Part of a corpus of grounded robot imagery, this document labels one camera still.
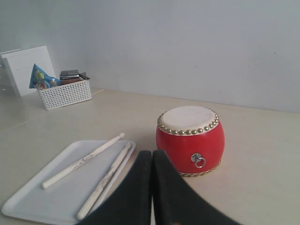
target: beige table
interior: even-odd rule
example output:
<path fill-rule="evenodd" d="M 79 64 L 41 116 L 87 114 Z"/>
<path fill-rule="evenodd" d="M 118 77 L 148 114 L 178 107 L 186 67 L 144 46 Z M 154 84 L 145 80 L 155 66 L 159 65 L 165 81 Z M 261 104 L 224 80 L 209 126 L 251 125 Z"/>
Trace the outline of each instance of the beige table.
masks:
<path fill-rule="evenodd" d="M 93 90 L 91 101 L 46 111 L 36 93 L 0 98 L 0 205 L 70 143 L 120 132 L 137 152 L 154 150 L 157 117 L 183 105 L 217 111 L 225 130 L 221 165 L 185 178 L 205 200 L 245 225 L 300 224 L 300 114 Z M 0 215 L 0 225 L 34 224 Z"/>

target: drum ring handle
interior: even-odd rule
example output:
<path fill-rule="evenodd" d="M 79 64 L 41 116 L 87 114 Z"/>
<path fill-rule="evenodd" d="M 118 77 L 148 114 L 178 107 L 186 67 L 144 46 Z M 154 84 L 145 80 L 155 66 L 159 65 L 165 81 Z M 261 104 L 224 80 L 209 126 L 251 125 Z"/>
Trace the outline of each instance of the drum ring handle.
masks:
<path fill-rule="evenodd" d="M 195 166 L 197 168 L 202 168 L 205 166 L 206 164 L 206 159 L 203 158 L 203 156 L 199 153 L 195 153 L 191 156 L 191 161 L 195 163 Z"/>

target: white wall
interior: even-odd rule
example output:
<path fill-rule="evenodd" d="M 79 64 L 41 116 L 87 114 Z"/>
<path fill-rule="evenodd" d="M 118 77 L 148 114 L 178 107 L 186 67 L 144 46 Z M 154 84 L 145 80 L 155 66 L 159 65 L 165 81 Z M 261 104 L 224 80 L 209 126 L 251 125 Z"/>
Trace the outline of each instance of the white wall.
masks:
<path fill-rule="evenodd" d="M 86 70 L 94 87 L 300 112 L 300 1 L 7 0 L 4 8 L 0 51 L 47 45 L 57 73 Z"/>

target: red drum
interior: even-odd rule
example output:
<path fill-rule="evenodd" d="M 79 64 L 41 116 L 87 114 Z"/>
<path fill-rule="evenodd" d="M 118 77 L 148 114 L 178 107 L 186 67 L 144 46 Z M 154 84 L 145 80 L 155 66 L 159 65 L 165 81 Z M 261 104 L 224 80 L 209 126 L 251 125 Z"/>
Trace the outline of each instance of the red drum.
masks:
<path fill-rule="evenodd" d="M 165 150 L 179 173 L 201 175 L 215 169 L 224 151 L 224 132 L 211 109 L 184 106 L 159 116 L 158 149 Z"/>

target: snack bag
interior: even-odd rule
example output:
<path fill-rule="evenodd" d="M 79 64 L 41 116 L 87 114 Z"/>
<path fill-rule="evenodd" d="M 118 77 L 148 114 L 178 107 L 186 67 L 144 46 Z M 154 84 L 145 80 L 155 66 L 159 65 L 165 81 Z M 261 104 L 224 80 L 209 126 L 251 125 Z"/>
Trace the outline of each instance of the snack bag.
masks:
<path fill-rule="evenodd" d="M 36 64 L 33 65 L 29 88 L 36 88 L 38 90 L 44 90 L 47 88 L 60 86 L 60 80 L 48 76 L 40 67 Z"/>

